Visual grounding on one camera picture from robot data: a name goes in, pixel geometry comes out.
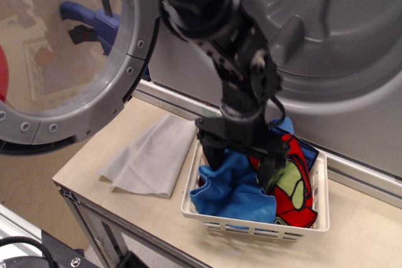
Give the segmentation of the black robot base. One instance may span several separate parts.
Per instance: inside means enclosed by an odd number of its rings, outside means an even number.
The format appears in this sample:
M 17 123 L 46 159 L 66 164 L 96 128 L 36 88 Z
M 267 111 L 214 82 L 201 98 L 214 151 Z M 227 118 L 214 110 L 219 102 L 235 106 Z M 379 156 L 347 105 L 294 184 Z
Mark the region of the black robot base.
M 49 233 L 12 235 L 1 238 L 1 267 L 96 267 L 84 251 L 73 249 Z

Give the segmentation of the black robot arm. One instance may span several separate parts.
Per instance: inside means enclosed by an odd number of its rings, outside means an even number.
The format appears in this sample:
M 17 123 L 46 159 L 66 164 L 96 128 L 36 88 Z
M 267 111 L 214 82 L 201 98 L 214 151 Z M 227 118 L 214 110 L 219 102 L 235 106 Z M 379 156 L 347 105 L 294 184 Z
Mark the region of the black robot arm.
M 221 116 L 196 121 L 207 162 L 218 169 L 226 149 L 243 153 L 258 162 L 258 185 L 270 189 L 290 148 L 265 119 L 282 79 L 261 28 L 241 0 L 160 0 L 160 10 L 172 33 L 212 60 L 222 83 Z

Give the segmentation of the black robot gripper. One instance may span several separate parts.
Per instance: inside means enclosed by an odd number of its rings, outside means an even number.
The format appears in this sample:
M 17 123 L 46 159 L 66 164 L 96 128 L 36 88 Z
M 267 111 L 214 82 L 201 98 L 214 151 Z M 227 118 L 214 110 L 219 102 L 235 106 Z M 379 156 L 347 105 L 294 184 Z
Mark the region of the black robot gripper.
M 248 117 L 202 117 L 195 121 L 197 137 L 208 165 L 217 170 L 230 149 L 260 160 L 257 182 L 271 191 L 276 181 L 276 168 L 286 163 L 290 147 L 269 130 L 265 108 Z

